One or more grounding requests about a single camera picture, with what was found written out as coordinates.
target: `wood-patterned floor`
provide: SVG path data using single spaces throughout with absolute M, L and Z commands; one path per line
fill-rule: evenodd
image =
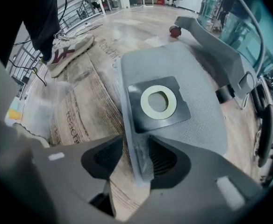
M 46 75 L 48 86 L 44 87 L 39 80 L 32 83 L 22 124 L 49 139 L 51 145 L 71 145 L 115 134 L 125 137 L 117 63 L 128 51 L 176 41 L 169 36 L 168 29 L 179 15 L 195 16 L 182 9 L 146 6 L 118 10 L 111 16 L 90 20 L 97 20 L 94 26 L 102 24 L 91 31 L 95 36 L 94 45 L 57 79 L 51 79 L 46 68 L 40 70 L 39 76 Z M 198 52 L 200 46 L 189 32 L 183 30 L 179 40 L 189 47 L 212 77 L 218 75 L 213 74 L 207 56 Z M 216 90 L 218 85 L 209 77 Z M 252 155 L 258 125 L 251 100 L 244 111 L 234 100 L 221 107 L 229 142 L 225 158 L 258 181 L 259 170 Z M 135 184 L 126 143 L 110 183 L 116 218 L 127 220 L 149 195 L 149 186 Z

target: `white sticker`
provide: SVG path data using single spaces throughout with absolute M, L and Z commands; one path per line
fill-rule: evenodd
M 54 161 L 54 160 L 61 159 L 61 158 L 64 158 L 64 157 L 65 157 L 64 153 L 56 153 L 56 154 L 49 155 L 48 159 L 50 161 Z

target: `shoe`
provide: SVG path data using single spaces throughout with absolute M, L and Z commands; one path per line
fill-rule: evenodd
M 46 141 L 45 138 L 41 137 L 41 136 L 37 136 L 32 134 L 30 131 L 28 131 L 24 126 L 22 126 L 21 124 L 18 123 L 13 123 L 12 127 L 17 131 L 17 133 L 22 134 L 24 136 L 26 136 L 29 139 L 36 139 L 39 140 L 42 144 L 43 147 L 50 147 L 49 143 Z
M 54 36 L 51 58 L 43 61 L 52 78 L 58 77 L 73 59 L 88 50 L 94 42 L 94 36 L 90 33 L 78 37 Z

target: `red crate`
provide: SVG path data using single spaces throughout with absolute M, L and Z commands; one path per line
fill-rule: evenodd
M 165 4 L 165 0 L 157 0 L 157 3 L 156 3 L 156 4 L 164 5 L 164 4 Z

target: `wheel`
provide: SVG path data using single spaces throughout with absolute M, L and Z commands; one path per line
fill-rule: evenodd
M 177 26 L 171 26 L 170 29 L 170 36 L 177 38 L 178 36 L 181 35 L 181 28 L 177 27 Z

